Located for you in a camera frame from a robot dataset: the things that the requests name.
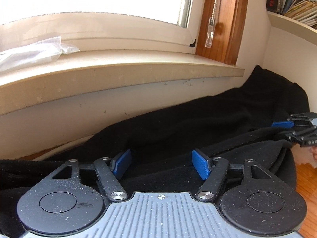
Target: white window frame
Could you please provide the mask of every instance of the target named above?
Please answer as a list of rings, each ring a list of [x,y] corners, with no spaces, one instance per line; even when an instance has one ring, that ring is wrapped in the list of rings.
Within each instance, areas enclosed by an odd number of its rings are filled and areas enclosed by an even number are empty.
[[[66,12],[0,25],[0,51],[61,36],[81,51],[158,50],[194,54],[204,0],[191,0],[187,28],[123,14]]]

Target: blue tab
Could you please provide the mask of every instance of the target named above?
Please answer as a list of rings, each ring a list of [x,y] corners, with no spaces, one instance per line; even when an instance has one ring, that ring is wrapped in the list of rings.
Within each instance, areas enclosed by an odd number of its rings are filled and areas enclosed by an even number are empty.
[[[294,123],[292,121],[275,121],[272,123],[272,127],[284,127],[290,129],[294,127]]]
[[[112,173],[118,180],[122,178],[129,165],[131,165],[131,162],[131,150],[128,149],[120,158],[118,158],[118,160],[116,160],[114,170],[112,171]]]
[[[201,179],[206,180],[210,175],[207,160],[205,160],[196,150],[192,151],[191,160]]]

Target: gray plate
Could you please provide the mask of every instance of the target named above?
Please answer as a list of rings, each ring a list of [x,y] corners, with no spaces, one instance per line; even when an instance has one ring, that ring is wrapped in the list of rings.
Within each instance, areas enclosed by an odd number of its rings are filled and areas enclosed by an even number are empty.
[[[40,238],[26,233],[23,238]],[[251,238],[227,223],[215,205],[194,200],[188,192],[141,193],[112,203],[101,219],[69,238]],[[280,238],[302,237],[297,232]]]

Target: window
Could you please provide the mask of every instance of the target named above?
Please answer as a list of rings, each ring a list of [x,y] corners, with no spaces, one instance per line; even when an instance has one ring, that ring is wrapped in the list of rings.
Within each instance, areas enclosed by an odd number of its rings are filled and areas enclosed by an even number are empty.
[[[190,45],[198,38],[203,2],[0,0],[0,32],[4,33],[0,50],[60,35],[82,51],[153,49],[194,53]]]
[[[219,22],[214,31],[211,48],[205,47],[208,22],[214,0],[205,0],[196,54],[229,65],[237,62],[248,0],[221,0]]]

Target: windowsill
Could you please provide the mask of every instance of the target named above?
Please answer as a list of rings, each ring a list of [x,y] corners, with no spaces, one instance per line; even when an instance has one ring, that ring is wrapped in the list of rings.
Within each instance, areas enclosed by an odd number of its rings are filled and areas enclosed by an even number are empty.
[[[244,69],[197,55],[139,50],[78,52],[0,75],[0,115],[100,90],[174,80],[242,77]]]

